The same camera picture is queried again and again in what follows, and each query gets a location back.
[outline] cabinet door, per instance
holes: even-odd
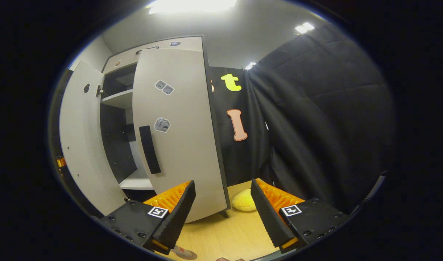
[[[75,183],[89,202],[108,215],[125,203],[126,195],[112,173],[102,143],[101,96],[96,97],[96,92],[103,82],[102,73],[84,61],[78,64],[62,98],[59,133]]]
[[[155,86],[159,81],[174,91],[165,94],[165,87]],[[134,78],[133,122],[136,141],[142,145],[140,156],[156,193],[195,181],[196,198],[186,222],[228,207],[203,52],[142,50]]]

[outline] black curtain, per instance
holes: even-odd
[[[225,87],[228,73],[240,91]],[[260,177],[349,213],[391,167],[389,89],[370,57],[332,25],[297,36],[249,71],[211,67],[211,75],[228,185]],[[246,140],[233,140],[228,109],[243,113]]]

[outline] black door handle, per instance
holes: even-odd
[[[141,145],[146,156],[147,165],[151,174],[160,173],[159,162],[157,161],[156,151],[154,149],[154,143],[152,142],[152,136],[150,134],[150,126],[139,127],[139,135],[141,137]]]

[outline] sticker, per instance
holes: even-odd
[[[154,129],[158,132],[168,132],[168,129],[170,129],[170,121],[167,119],[164,119],[162,117],[158,118],[156,123],[154,124]]]
[[[233,128],[235,129],[235,141],[241,141],[248,138],[248,134],[244,131],[243,122],[241,121],[241,111],[238,109],[230,109],[226,112],[231,117]]]
[[[297,215],[299,213],[302,213],[302,211],[296,205],[292,205],[292,206],[289,206],[289,207],[281,208],[281,210],[283,210],[283,213],[286,216],[292,216],[292,215]]]
[[[168,210],[165,208],[153,207],[149,212],[147,212],[147,214],[157,218],[163,218],[167,212]]]
[[[241,86],[236,85],[235,81],[238,81],[238,77],[233,77],[233,74],[229,73],[221,77],[223,81],[225,81],[226,87],[230,91],[240,91],[242,89]]]
[[[167,85],[167,84],[162,80],[159,80],[156,82],[156,84],[154,84],[154,86],[159,90],[163,89],[165,87],[165,85]]]
[[[167,84],[167,86],[165,86],[162,91],[164,92],[164,94],[170,95],[173,92],[173,90],[174,90],[173,87]]]

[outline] cabinet shelf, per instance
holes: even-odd
[[[120,188],[124,190],[153,190],[149,178],[145,177],[139,170],[135,170],[122,181]]]
[[[130,109],[133,101],[133,89],[119,92],[101,100],[101,103],[118,107],[121,109]]]

